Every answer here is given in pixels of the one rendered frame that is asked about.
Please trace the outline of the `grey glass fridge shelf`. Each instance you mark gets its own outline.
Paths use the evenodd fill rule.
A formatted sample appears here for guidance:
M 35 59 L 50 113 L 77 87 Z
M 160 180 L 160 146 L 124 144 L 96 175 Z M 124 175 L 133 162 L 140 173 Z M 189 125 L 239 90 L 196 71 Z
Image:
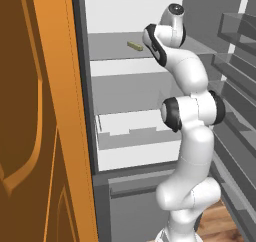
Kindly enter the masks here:
M 143 47 L 137 51 L 127 45 L 134 42 Z M 141 32 L 90 33 L 88 35 L 89 57 L 91 60 L 139 59 L 152 55 L 142 42 Z
M 111 75 L 92 78 L 95 114 L 158 109 L 173 96 L 182 96 L 168 72 Z

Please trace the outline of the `white fridge crisper drawer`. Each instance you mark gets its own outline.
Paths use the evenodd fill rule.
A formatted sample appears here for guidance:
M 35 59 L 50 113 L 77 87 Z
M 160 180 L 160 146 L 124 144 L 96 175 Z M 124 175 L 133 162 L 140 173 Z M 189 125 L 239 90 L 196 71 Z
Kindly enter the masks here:
M 100 171 L 176 161 L 181 134 L 162 122 L 159 110 L 95 117 Z

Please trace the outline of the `grey fridge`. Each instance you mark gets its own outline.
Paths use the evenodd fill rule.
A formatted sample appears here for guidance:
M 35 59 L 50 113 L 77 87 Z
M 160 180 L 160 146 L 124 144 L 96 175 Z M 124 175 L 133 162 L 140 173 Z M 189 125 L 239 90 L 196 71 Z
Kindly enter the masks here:
M 164 10 L 172 3 L 184 8 L 183 24 L 186 38 L 184 50 L 195 53 L 208 76 L 208 89 L 220 98 L 212 86 L 221 82 L 211 65 L 211 56 L 221 49 L 217 38 L 219 18 L 224 12 L 238 12 L 241 0 L 72 0 L 75 17 L 81 87 L 83 94 L 86 132 L 98 226 L 99 242 L 111 241 L 109 179 L 156 171 L 175 171 L 176 161 L 141 165 L 108 171 L 98 167 L 97 138 L 92 95 L 92 78 L 144 73 L 168 72 L 151 58 L 96 60 L 89 57 L 90 33 L 141 32 L 150 24 L 158 24 Z

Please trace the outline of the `yellow butter stick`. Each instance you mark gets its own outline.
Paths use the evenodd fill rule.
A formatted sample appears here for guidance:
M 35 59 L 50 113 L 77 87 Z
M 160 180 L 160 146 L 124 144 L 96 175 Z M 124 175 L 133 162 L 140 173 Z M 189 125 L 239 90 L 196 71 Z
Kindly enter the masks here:
M 132 41 L 127 41 L 127 46 L 131 47 L 136 51 L 143 51 L 143 46 Z

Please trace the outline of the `grey fridge door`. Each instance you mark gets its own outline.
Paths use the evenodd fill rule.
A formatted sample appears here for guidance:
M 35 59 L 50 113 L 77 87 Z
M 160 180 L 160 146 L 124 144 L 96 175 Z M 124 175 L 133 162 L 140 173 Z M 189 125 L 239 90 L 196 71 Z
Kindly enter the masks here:
M 236 13 L 256 16 L 256 0 L 241 0 Z M 227 54 L 256 67 L 256 56 L 229 44 Z M 224 75 L 212 87 L 224 98 L 227 114 L 214 128 L 216 156 L 211 173 L 220 182 L 222 199 L 244 242 L 256 242 L 256 101 Z

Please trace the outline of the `orange wooden tall cupboard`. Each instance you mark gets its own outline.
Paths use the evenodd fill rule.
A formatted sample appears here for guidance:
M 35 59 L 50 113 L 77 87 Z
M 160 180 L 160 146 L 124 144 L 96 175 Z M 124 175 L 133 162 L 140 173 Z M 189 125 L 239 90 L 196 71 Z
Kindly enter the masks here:
M 98 242 L 72 0 L 0 0 L 0 242 Z

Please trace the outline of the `grey freezer drawer front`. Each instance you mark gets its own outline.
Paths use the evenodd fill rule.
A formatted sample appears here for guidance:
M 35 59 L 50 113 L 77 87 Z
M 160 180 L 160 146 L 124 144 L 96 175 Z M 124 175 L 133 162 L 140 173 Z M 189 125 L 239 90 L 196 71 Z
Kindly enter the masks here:
M 109 179 L 109 189 L 122 191 L 159 185 L 172 170 Z M 165 226 L 168 212 L 160 209 L 156 193 L 110 198 L 112 242 L 147 242 Z

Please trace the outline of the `clear door shelf bin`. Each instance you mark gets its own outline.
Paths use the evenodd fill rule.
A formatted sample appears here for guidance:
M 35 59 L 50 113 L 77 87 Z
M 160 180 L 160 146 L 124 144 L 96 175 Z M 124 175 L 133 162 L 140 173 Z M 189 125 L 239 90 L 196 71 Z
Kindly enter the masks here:
M 223 13 L 218 36 L 256 56 L 256 16 L 242 13 Z
M 214 54 L 212 65 L 256 101 L 256 67 L 227 53 Z

